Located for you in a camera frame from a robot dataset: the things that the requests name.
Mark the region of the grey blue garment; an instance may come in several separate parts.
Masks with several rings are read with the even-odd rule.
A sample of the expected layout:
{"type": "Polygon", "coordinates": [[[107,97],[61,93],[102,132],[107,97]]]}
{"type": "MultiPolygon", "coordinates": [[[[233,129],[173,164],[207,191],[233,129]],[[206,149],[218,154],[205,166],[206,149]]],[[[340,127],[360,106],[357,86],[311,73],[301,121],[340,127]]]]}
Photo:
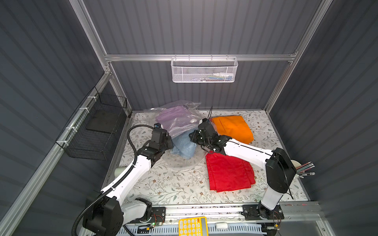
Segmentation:
{"type": "Polygon", "coordinates": [[[194,131],[194,129],[188,130],[173,138],[173,149],[171,150],[171,154],[179,155],[186,160],[191,159],[194,156],[197,147],[197,144],[194,143],[190,137],[190,134],[194,131]]]}

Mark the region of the lilac garment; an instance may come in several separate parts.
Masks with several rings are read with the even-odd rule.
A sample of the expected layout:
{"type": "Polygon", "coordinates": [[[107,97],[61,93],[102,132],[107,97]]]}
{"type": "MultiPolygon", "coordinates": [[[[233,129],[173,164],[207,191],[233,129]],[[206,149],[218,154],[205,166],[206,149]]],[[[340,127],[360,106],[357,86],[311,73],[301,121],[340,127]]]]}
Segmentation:
{"type": "Polygon", "coordinates": [[[187,109],[184,106],[162,110],[155,117],[155,123],[160,123],[162,128],[167,130],[172,138],[197,128],[199,121],[202,119],[201,114],[196,109],[187,109]],[[196,123],[191,123],[191,119],[196,119],[196,123]]]}

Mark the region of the clear plastic vacuum bag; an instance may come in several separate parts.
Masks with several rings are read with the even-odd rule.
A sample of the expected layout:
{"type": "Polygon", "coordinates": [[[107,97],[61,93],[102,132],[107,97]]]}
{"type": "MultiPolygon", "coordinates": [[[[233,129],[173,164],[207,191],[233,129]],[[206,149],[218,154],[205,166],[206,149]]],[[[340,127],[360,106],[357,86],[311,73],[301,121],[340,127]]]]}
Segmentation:
{"type": "Polygon", "coordinates": [[[200,102],[178,100],[144,110],[147,124],[160,123],[172,138],[173,148],[162,157],[172,169],[189,169],[198,165],[206,156],[206,151],[189,137],[205,118],[198,111],[200,106],[200,102]]]}

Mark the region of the orange trousers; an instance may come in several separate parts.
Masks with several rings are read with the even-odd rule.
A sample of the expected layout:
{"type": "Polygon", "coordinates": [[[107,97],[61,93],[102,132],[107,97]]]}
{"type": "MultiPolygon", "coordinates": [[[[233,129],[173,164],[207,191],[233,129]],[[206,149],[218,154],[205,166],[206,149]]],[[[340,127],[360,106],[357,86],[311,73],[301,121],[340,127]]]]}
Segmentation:
{"type": "Polygon", "coordinates": [[[244,144],[254,141],[254,135],[242,116],[211,118],[219,135],[226,135],[244,144]]]}

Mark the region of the red garment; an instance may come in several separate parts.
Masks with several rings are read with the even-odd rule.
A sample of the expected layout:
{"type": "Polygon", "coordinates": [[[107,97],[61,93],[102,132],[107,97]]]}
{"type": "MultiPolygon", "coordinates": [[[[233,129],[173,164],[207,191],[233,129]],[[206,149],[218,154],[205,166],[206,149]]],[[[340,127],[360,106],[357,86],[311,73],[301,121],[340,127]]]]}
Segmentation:
{"type": "Polygon", "coordinates": [[[251,164],[220,153],[206,155],[210,190],[216,192],[251,188],[256,183],[251,164]]]}

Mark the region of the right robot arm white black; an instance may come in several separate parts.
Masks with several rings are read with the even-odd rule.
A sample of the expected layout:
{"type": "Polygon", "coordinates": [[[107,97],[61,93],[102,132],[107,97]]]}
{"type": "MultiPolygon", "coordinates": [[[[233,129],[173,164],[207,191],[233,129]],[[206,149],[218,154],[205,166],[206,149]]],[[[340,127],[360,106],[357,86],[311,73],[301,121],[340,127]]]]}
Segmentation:
{"type": "Polygon", "coordinates": [[[282,148],[268,150],[244,144],[227,135],[219,135],[208,119],[203,119],[198,128],[189,134],[190,140],[205,150],[247,161],[266,172],[266,189],[260,205],[264,210],[274,211],[281,198],[289,191],[297,173],[290,157],[282,148]]]}

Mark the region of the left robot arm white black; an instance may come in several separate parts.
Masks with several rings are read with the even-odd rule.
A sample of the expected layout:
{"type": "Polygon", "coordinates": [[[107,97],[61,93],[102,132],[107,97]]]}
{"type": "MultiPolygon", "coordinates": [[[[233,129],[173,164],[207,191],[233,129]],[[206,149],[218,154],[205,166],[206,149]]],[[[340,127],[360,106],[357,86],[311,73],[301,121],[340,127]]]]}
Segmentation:
{"type": "Polygon", "coordinates": [[[147,173],[163,154],[173,148],[172,139],[167,130],[160,123],[149,126],[138,124],[127,132],[128,142],[134,152],[133,162],[108,186],[103,188],[97,197],[87,199],[84,210],[79,214],[72,227],[71,234],[77,235],[77,226],[82,221],[83,228],[97,236],[115,236],[120,229],[134,219],[146,215],[149,207],[147,201],[135,200],[132,203],[134,213],[126,213],[121,204],[139,179],[147,173]],[[147,127],[152,129],[152,137],[139,150],[131,141],[130,133],[133,129],[147,127]]]}

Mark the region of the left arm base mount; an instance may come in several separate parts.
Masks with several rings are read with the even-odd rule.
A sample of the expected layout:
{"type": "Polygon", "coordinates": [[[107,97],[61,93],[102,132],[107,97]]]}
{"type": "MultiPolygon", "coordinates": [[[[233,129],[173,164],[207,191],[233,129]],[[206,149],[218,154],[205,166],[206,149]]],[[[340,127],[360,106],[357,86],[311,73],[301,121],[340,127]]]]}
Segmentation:
{"type": "Polygon", "coordinates": [[[121,210],[124,224],[165,222],[166,207],[154,207],[150,201],[143,198],[136,198],[122,205],[121,210]]]}

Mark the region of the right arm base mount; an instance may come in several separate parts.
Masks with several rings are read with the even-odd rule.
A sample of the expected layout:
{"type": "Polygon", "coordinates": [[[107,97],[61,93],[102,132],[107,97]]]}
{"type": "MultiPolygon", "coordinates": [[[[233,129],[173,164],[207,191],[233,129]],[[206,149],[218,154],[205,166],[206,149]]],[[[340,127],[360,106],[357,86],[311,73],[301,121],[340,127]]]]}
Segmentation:
{"type": "Polygon", "coordinates": [[[263,206],[262,203],[242,205],[241,214],[246,220],[283,220],[284,214],[279,204],[273,210],[263,206]]]}

